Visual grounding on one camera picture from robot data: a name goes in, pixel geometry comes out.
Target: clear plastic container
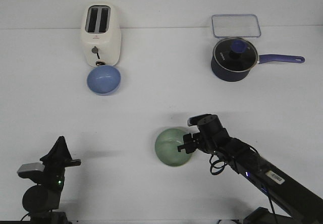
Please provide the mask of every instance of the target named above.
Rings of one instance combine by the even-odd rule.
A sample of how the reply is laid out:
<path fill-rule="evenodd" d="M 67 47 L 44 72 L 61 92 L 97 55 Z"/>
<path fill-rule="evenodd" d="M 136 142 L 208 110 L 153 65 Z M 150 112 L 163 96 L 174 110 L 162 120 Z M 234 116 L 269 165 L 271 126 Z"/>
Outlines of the clear plastic container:
<path fill-rule="evenodd" d="M 216 38 L 261 36 L 258 18 L 254 14 L 213 15 L 212 29 Z"/>

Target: blue bowl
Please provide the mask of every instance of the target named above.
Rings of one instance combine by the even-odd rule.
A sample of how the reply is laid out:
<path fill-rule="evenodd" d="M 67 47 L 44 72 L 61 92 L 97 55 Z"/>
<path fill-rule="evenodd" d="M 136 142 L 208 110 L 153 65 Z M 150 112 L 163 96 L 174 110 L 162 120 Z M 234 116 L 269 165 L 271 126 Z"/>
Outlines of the blue bowl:
<path fill-rule="evenodd" d="M 112 94 L 120 84 L 121 75 L 118 69 L 109 65 L 93 69 L 87 76 L 87 86 L 98 95 Z"/>

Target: lid knob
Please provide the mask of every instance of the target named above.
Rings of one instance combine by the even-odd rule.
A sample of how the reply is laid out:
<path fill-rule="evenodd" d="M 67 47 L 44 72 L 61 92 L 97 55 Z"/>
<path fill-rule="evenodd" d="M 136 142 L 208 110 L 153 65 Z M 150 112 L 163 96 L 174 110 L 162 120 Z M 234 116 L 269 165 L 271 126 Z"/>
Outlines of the lid knob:
<path fill-rule="evenodd" d="M 247 44 L 240 39 L 233 40 L 230 46 L 231 50 L 235 53 L 244 53 L 247 47 Z"/>

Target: label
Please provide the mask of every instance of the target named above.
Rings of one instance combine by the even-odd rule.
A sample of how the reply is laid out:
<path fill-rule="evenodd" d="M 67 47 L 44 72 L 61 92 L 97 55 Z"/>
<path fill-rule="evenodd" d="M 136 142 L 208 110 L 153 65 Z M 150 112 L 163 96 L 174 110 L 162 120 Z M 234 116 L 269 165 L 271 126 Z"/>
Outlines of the label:
<path fill-rule="evenodd" d="M 222 53 L 222 52 L 220 52 L 220 55 L 221 55 L 221 57 L 222 57 L 222 59 L 223 59 L 223 61 L 224 61 L 224 60 L 225 60 L 225 57 L 224 57 L 223 53 Z"/>
<path fill-rule="evenodd" d="M 269 170 L 266 175 L 275 181 L 277 184 L 281 185 L 285 180 L 279 175 L 275 174 L 273 171 Z"/>

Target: green bowl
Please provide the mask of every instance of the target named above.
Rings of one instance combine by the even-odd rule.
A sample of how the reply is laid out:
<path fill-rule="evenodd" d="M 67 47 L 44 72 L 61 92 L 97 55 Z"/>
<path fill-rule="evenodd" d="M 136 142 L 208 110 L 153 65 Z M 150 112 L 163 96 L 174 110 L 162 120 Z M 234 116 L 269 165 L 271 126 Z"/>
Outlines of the green bowl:
<path fill-rule="evenodd" d="M 185 134 L 186 132 L 177 128 L 170 128 L 159 134 L 155 142 L 155 152 L 160 161 L 168 166 L 177 167 L 191 158 L 191 153 L 177 150 L 177 146 L 184 144 Z"/>

